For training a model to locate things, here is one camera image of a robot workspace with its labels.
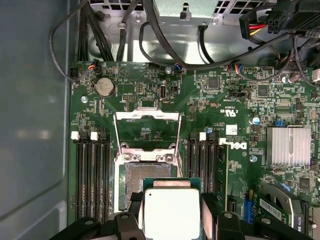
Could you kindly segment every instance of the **silver heatsink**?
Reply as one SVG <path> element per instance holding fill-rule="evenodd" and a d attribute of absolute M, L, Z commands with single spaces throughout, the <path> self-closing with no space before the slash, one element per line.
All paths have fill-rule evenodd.
<path fill-rule="evenodd" d="M 273 165 L 310 165 L 311 130 L 300 127 L 268 127 L 266 163 Z"/>

